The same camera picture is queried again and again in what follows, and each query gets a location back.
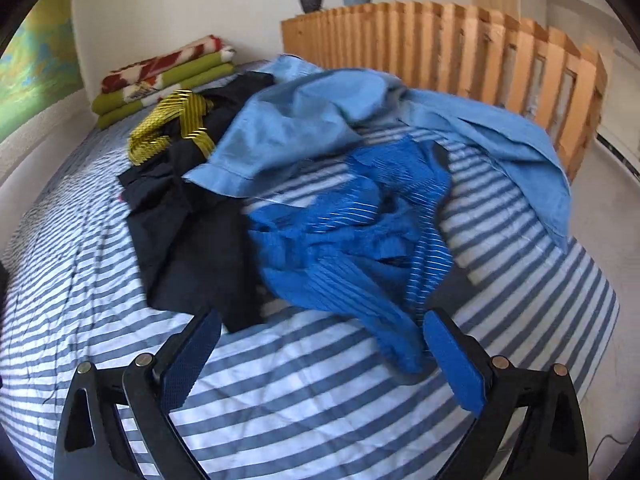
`floor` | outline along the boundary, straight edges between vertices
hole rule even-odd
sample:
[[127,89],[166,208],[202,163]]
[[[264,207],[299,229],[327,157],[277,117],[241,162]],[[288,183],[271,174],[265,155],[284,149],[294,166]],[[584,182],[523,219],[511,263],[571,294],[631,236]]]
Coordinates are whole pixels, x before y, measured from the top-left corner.
[[[612,339],[581,403],[591,459],[606,434],[626,442],[640,430],[640,184],[594,142],[572,191],[572,234],[620,301]],[[606,479],[625,449],[604,442],[590,468],[591,480]]]

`blue shirt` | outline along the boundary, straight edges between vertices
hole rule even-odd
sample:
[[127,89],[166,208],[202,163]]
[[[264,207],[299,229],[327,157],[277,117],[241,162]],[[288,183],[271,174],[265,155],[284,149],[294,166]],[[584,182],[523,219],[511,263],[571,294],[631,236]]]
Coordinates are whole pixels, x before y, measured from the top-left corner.
[[354,179],[309,208],[250,215],[258,267],[276,296],[356,317],[409,373],[423,366],[424,303],[453,264],[434,225],[451,177],[433,147],[407,137],[356,149],[347,157]]
[[186,179],[219,194],[257,196],[310,160],[357,145],[361,128],[407,124],[481,148],[566,249],[569,183],[548,135],[536,124],[470,99],[407,89],[398,78],[373,70],[323,71],[292,56],[265,70],[281,84],[256,94],[209,160]]

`wooden headboard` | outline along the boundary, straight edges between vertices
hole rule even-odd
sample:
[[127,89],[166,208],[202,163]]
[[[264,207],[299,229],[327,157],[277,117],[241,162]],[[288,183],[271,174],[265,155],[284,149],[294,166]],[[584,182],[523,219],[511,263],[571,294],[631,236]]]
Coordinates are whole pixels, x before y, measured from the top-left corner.
[[323,68],[364,67],[412,88],[503,106],[544,128],[573,180],[607,85],[598,52],[497,10],[433,2],[366,4],[282,22],[284,50]]

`bed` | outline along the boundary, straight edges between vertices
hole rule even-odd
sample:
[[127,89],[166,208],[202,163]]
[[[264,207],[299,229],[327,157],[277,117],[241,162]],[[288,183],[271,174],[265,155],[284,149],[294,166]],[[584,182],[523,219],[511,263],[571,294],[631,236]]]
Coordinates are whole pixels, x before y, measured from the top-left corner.
[[[593,66],[592,115],[602,82]],[[127,137],[148,112],[89,134],[4,255],[12,278],[0,335],[0,422],[39,479],[53,476],[58,421],[78,363],[127,365],[190,319],[146,306],[119,198],[115,176],[129,166]],[[588,136],[590,125],[583,126]],[[583,398],[619,311],[584,248],[573,238],[566,253],[556,248],[520,189],[479,150],[407,127],[362,134],[367,144],[410,135],[449,150],[454,186],[442,229],[479,291],[455,321],[489,354],[517,366],[566,363]],[[580,137],[577,152],[568,153],[569,173],[587,142]],[[325,158],[246,205],[303,206],[347,178],[340,156]],[[185,405],[171,414],[207,473],[229,480],[437,473],[471,422],[438,371],[401,384],[358,322],[277,301],[266,309],[272,314],[264,325],[222,336]],[[120,415],[143,473],[158,478],[128,409]]]

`light blue shirt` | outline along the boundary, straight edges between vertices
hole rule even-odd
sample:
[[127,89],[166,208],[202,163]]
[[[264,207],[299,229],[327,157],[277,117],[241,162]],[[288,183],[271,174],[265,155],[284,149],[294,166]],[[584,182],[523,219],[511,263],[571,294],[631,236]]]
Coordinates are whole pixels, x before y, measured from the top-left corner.
[[187,180],[222,195],[256,196],[309,161],[359,144],[361,128],[406,124],[487,153],[566,249],[569,182],[536,124],[470,99],[408,89],[397,77],[374,70],[324,71],[294,56],[281,56],[262,70],[280,84],[248,101],[209,160],[188,172]]

